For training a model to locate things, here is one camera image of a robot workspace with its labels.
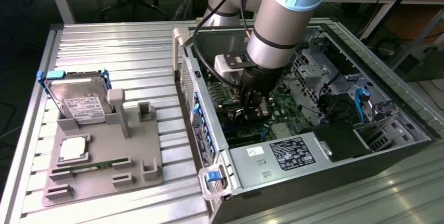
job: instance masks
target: floor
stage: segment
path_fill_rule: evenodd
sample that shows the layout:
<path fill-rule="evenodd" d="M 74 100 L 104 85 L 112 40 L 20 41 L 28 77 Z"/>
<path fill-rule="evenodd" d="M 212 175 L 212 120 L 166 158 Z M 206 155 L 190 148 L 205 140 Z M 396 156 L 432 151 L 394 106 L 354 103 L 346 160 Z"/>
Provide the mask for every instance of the floor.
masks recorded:
<path fill-rule="evenodd" d="M 116 0 L 69 0 L 69 5 L 77 23 L 129 22 L 132 8 L 122 7 L 106 14 L 104 20 L 98 9 L 110 6 Z M 174 15 L 181 0 L 160 0 L 160 7 Z M 314 12 L 314 17 L 334 17 L 354 33 L 362 19 L 373 12 L 373 5 L 322 3 Z M 202 15 L 206 0 L 193 1 L 193 10 L 186 19 Z M 158 21 L 162 16 L 145 8 L 137 12 L 137 21 Z M 6 180 L 8 170 L 14 152 L 14 145 L 20 136 L 30 91 L 36 80 L 42 48 L 46 40 L 49 25 L 61 23 L 56 3 L 53 0 L 0 0 L 0 192 Z M 384 29 L 380 36 L 389 34 Z"/>

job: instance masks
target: blue latch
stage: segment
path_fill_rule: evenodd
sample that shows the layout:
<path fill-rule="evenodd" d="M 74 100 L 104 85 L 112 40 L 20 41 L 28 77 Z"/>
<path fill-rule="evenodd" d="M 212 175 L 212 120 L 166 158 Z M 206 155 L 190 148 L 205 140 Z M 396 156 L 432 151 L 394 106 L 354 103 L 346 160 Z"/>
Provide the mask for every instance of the blue latch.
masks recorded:
<path fill-rule="evenodd" d="M 109 72 L 108 72 L 106 69 L 102 69 L 102 70 L 101 70 L 101 76 L 102 76 L 104 79 L 105 79 L 106 88 L 108 88 L 108 90 L 110 90 L 112 87 L 110 87 L 110 81 L 109 81 Z"/>
<path fill-rule="evenodd" d="M 64 76 L 64 71 L 48 71 L 46 80 L 61 80 Z"/>
<path fill-rule="evenodd" d="M 361 102 L 368 102 L 368 99 L 369 99 L 369 92 L 366 91 L 366 89 L 364 87 L 358 87 L 356 90 L 356 93 L 354 93 L 354 105 L 356 105 L 356 109 L 360 114 L 362 123 L 365 123 L 365 121 L 364 121 L 364 113 L 362 113 L 362 109 L 361 109 Z"/>
<path fill-rule="evenodd" d="M 206 181 L 206 182 L 218 181 L 218 180 L 221 180 L 221 178 L 222 178 L 222 177 L 221 177 L 218 171 L 216 171 L 216 172 L 208 172 L 208 173 L 205 174 L 205 181 Z"/>
<path fill-rule="evenodd" d="M 36 77 L 37 77 L 37 83 L 42 87 L 42 89 L 46 92 L 46 94 L 49 94 L 49 91 L 48 91 L 46 87 L 44 86 L 44 77 L 42 77 L 42 75 L 44 75 L 44 72 L 42 71 L 37 71 L 37 75 L 36 75 Z"/>
<path fill-rule="evenodd" d="M 198 103 L 194 104 L 194 108 L 193 108 L 193 113 L 196 114 L 200 110 L 200 105 Z"/>

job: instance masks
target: motherboard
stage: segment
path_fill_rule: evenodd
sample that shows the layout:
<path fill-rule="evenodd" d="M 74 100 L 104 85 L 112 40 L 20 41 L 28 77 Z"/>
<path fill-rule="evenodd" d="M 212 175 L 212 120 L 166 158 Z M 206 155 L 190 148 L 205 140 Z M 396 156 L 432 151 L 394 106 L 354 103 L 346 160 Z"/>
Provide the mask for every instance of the motherboard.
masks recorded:
<path fill-rule="evenodd" d="M 273 112 L 268 121 L 254 124 L 233 124 L 236 112 L 242 109 L 236 89 L 221 82 L 206 82 L 213 107 L 230 148 L 293 136 L 310 126 L 281 79 L 269 94 L 268 104 Z"/>

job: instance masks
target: warning label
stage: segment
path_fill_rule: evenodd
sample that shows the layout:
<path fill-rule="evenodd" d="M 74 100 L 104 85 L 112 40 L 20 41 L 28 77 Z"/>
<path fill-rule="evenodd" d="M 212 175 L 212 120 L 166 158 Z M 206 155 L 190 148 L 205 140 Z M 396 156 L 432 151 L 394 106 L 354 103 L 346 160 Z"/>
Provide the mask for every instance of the warning label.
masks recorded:
<path fill-rule="evenodd" d="M 302 139 L 294 138 L 269 144 L 280 168 L 286 171 L 316 163 Z"/>
<path fill-rule="evenodd" d="M 69 98 L 64 100 L 74 120 L 90 120 L 105 117 L 98 97 Z"/>

